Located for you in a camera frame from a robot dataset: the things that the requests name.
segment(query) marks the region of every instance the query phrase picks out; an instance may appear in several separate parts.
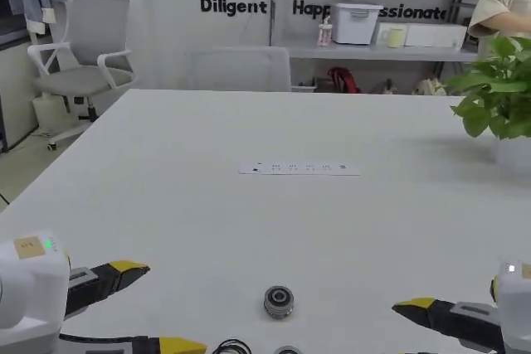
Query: label sticker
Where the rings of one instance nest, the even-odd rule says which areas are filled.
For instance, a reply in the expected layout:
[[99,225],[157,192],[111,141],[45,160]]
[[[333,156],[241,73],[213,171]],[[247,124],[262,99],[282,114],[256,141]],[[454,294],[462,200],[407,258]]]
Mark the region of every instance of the label sticker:
[[46,254],[38,236],[19,238],[14,240],[13,243],[15,244],[18,258],[21,260],[30,259],[31,257],[44,256]]
[[522,263],[522,278],[531,279],[531,264]]

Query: office chair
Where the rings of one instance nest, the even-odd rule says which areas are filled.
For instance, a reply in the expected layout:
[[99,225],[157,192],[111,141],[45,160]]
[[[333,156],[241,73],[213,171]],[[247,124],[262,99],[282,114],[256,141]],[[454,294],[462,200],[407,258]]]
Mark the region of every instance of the office chair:
[[[33,85],[42,93],[74,97],[76,104],[86,99],[89,122],[48,139],[48,149],[57,142],[85,132],[98,118],[92,98],[113,89],[129,88],[136,76],[126,49],[129,0],[73,0],[68,12],[65,37],[61,43],[30,46],[28,55],[41,77]],[[69,50],[79,66],[50,74],[59,50]],[[46,64],[41,53],[53,51]]]
[[192,90],[291,91],[290,55],[284,47],[213,47],[188,54]]

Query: ball bearing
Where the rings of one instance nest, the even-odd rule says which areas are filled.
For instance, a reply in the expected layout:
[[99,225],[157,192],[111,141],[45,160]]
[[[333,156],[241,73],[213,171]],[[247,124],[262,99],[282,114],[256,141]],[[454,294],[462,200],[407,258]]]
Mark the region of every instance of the ball bearing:
[[265,292],[264,309],[274,319],[286,318],[293,311],[294,301],[289,289],[284,286],[273,286]]
[[283,346],[275,351],[275,354],[302,354],[297,347]]

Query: power strip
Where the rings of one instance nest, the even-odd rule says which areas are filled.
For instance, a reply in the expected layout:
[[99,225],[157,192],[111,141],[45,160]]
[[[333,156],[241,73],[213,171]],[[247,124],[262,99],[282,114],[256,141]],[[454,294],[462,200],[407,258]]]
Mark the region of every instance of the power strip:
[[249,162],[240,165],[240,174],[359,176],[359,170],[345,162]]

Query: shelf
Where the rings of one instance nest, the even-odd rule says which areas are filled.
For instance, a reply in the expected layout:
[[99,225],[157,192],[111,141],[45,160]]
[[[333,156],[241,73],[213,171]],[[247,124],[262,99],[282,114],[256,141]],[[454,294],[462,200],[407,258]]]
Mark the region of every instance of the shelf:
[[477,53],[465,49],[435,47],[391,49],[387,46],[348,46],[334,43],[329,47],[317,47],[313,42],[300,39],[284,40],[282,46],[288,49],[291,58],[307,59],[472,62],[477,57]]

